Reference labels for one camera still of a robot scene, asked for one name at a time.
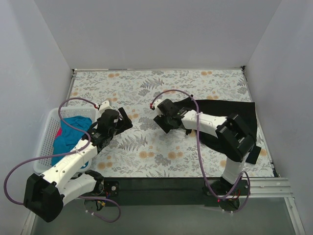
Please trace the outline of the black t shirt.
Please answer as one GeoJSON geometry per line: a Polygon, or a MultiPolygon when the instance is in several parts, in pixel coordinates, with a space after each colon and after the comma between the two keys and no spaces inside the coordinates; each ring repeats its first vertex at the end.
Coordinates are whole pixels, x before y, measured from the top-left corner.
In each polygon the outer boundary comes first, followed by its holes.
{"type": "MultiPolygon", "coordinates": [[[[254,102],[238,102],[238,101],[226,101],[226,100],[210,100],[202,99],[196,100],[199,111],[207,115],[218,116],[218,117],[228,117],[231,114],[239,115],[245,124],[251,130],[255,140],[257,139],[257,118],[255,113],[255,103],[254,102]]],[[[174,105],[181,108],[189,108],[196,110],[195,103],[191,98],[186,98],[181,101],[174,102],[174,105]]],[[[200,141],[207,147],[224,153],[223,148],[216,137],[200,132],[200,141]]],[[[250,152],[246,162],[252,165],[257,163],[259,154],[261,152],[261,147],[254,146],[253,150],[250,152]]]]}

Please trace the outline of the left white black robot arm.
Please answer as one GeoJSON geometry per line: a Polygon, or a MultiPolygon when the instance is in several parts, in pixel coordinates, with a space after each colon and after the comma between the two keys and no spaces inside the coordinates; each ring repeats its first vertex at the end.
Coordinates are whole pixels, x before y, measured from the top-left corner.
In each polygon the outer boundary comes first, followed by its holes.
{"type": "Polygon", "coordinates": [[[64,156],[41,175],[32,174],[26,182],[23,205],[45,222],[53,221],[70,201],[91,193],[94,196],[111,194],[113,182],[94,170],[87,170],[78,178],[78,170],[106,146],[115,135],[132,128],[123,108],[107,108],[74,147],[73,154],[64,156]]]}

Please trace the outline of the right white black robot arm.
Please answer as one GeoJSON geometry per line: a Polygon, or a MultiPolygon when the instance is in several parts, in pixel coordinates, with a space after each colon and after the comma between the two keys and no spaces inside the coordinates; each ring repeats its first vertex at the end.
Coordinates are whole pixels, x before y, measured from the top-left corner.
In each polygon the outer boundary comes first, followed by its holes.
{"type": "Polygon", "coordinates": [[[220,179],[211,183],[205,178],[205,190],[214,196],[228,196],[240,190],[245,163],[255,164],[260,152],[254,103],[156,99],[150,109],[156,111],[154,121],[165,133],[181,128],[189,135],[195,130],[197,146],[204,144],[226,156],[220,179]]]}

